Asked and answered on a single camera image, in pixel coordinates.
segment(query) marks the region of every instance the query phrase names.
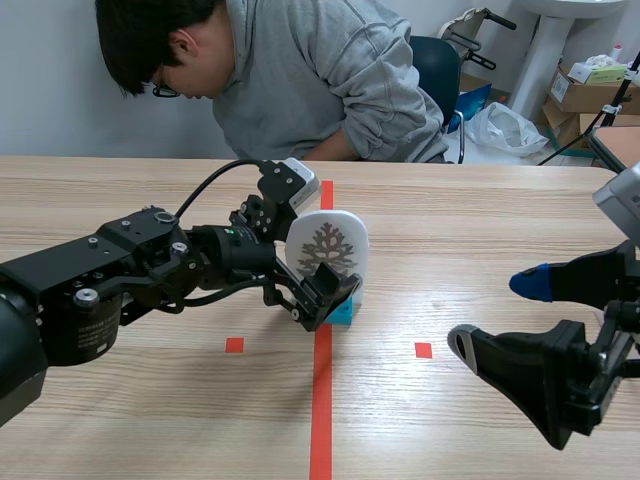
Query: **sink pedestal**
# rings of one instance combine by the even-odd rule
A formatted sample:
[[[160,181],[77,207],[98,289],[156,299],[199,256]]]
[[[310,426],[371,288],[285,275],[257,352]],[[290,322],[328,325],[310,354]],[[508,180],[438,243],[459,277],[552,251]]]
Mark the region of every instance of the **sink pedestal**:
[[[572,18],[540,18],[538,32],[509,102],[513,111],[533,122],[538,119],[540,108],[549,92],[573,23]]]

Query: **black chair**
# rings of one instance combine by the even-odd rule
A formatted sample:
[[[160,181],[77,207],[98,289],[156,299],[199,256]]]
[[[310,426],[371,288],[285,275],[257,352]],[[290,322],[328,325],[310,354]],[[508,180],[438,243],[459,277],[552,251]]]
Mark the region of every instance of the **black chair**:
[[[420,74],[420,88],[440,107],[446,128],[454,115],[460,119],[460,156],[464,161],[464,115],[456,110],[460,96],[460,55],[449,42],[434,37],[412,36],[413,65]]]

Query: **plastic bag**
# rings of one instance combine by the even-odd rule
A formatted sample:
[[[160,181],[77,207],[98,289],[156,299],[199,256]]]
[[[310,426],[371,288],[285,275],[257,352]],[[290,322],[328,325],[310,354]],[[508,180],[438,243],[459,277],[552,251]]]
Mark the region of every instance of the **plastic bag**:
[[[467,123],[467,136],[478,145],[518,157],[539,152],[549,141],[533,123],[501,103],[492,103]]]

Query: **man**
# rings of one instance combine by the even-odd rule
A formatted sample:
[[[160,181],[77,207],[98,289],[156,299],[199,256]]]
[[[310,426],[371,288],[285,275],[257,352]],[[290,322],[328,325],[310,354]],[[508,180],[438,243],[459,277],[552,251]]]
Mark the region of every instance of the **man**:
[[[377,0],[96,0],[121,89],[207,97],[240,158],[426,162],[447,146],[410,26]]]

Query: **eyeglasses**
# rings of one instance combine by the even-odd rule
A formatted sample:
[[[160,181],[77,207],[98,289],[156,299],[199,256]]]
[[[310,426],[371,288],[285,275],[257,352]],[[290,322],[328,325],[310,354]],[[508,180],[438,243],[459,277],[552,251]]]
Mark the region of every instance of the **eyeglasses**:
[[[180,94],[168,85],[157,86],[153,89],[153,95],[158,98],[175,98]]]

